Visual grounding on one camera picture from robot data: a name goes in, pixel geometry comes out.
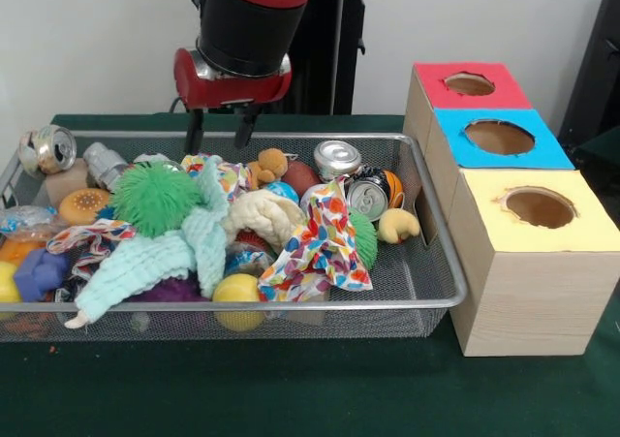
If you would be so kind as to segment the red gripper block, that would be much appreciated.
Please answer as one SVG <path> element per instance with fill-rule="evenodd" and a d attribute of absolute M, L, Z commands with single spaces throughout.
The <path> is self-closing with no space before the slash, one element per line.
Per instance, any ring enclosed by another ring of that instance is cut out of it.
<path fill-rule="evenodd" d="M 231 76 L 211 67 L 196 49 L 180 48 L 173 63 L 176 91 L 189 113 L 185 152 L 198 154 L 204 135 L 203 109 L 218 109 L 230 105 L 250 105 L 239 108 L 241 123 L 234 137 L 235 147 L 246 147 L 252 137 L 260 104 L 281 100 L 292 81 L 289 55 L 280 69 L 266 78 Z"/>

